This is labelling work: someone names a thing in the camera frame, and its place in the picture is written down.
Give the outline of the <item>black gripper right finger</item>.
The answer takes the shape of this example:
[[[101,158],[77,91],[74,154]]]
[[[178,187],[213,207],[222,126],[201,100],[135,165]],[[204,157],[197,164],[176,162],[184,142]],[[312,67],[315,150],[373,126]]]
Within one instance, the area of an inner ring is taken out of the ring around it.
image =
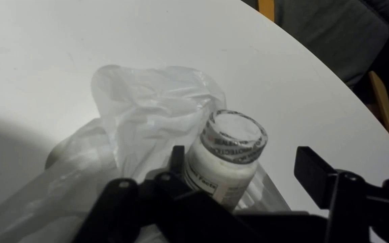
[[[389,179],[380,187],[334,169],[311,148],[300,146],[293,175],[328,216],[308,212],[250,215],[265,243],[373,243],[370,233],[389,243]]]

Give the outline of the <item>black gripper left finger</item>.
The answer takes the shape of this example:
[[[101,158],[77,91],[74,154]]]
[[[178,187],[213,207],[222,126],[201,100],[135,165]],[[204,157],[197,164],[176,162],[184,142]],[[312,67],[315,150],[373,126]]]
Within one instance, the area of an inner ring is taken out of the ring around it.
[[[247,226],[207,193],[180,179],[185,148],[174,146],[169,168],[142,184],[109,181],[72,243],[135,243],[140,230],[157,226],[169,243],[242,243]]]

